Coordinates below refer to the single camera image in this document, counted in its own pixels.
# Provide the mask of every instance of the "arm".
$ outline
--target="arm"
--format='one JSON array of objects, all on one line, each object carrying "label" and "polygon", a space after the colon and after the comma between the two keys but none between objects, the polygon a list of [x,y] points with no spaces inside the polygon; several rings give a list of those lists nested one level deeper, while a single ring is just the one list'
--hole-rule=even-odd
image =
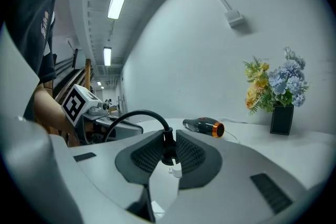
[{"label": "arm", "polygon": [[37,86],[34,97],[34,111],[37,117],[50,127],[74,134],[74,128],[61,108],[45,90],[43,84]]}]

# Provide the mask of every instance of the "white wall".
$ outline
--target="white wall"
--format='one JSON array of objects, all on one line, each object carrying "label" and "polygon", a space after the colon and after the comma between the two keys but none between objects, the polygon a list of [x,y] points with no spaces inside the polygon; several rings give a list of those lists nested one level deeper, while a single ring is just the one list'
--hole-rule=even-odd
[{"label": "white wall", "polygon": [[96,96],[101,100],[101,101],[105,101],[105,99],[103,98],[103,91],[96,91]]},{"label": "white wall", "polygon": [[118,83],[117,83],[117,87],[115,89],[116,91],[116,97],[117,97],[117,100],[118,100],[118,96],[120,96],[120,98],[122,98],[122,91],[121,91],[121,78],[118,80]]},{"label": "white wall", "polygon": [[165,1],[123,68],[128,111],[270,124],[270,113],[248,116],[241,62],[255,55],[268,59],[274,69],[283,63],[283,47],[290,46],[305,58],[311,82],[305,104],[295,108],[292,128],[334,133],[336,35],[325,1],[227,1],[245,16],[244,26],[228,26],[219,0]]},{"label": "white wall", "polygon": [[73,49],[66,42],[64,37],[54,37],[52,39],[53,53],[57,54],[56,63],[73,57]]},{"label": "white wall", "polygon": [[102,90],[102,95],[103,95],[103,101],[106,99],[111,99],[112,100],[112,105],[117,105],[118,104],[118,97],[116,96],[116,91],[115,90],[110,90],[110,89],[104,89]]},{"label": "white wall", "polygon": [[76,57],[75,69],[85,67],[86,56],[82,50],[79,50]]}]

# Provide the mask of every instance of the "black vase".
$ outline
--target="black vase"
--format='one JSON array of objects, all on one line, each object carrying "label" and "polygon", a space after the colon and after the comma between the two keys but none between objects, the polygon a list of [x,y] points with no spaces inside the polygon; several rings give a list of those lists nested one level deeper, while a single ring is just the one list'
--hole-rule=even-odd
[{"label": "black vase", "polygon": [[285,108],[282,104],[275,104],[271,122],[271,134],[289,135],[292,125],[294,106],[287,105]]}]

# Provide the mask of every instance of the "black cable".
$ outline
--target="black cable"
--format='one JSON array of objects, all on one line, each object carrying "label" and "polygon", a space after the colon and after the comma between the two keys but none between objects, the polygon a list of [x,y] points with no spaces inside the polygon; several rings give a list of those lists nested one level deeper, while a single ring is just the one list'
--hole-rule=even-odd
[{"label": "black cable", "polygon": [[172,129],[169,127],[167,121],[162,118],[159,114],[150,111],[150,110],[135,110],[129,113],[124,114],[123,116],[120,116],[119,118],[117,118],[107,129],[106,134],[104,135],[103,138],[103,142],[105,143],[107,141],[107,139],[109,138],[110,134],[112,133],[112,130],[114,129],[114,127],[120,123],[121,121],[125,120],[128,117],[132,117],[132,116],[136,116],[136,115],[147,115],[147,116],[151,116],[155,119],[157,119],[164,127],[165,131],[167,132],[171,132]]}]

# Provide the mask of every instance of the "white table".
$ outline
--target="white table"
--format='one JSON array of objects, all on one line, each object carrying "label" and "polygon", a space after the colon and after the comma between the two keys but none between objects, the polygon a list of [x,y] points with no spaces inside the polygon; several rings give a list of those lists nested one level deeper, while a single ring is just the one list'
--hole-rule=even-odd
[{"label": "white table", "polygon": [[[183,119],[166,119],[175,130],[185,130]],[[270,134],[270,127],[257,124],[223,122],[225,130],[235,135],[242,145],[251,147],[271,161],[288,171],[305,188],[310,188],[326,180],[334,166],[336,156],[336,136],[332,134],[295,131],[290,135]],[[163,129],[157,120],[140,122],[144,132]],[[229,134],[222,138],[234,140]],[[167,171],[161,162],[157,165],[150,179],[150,192],[164,210],[177,197],[179,179]]]}]

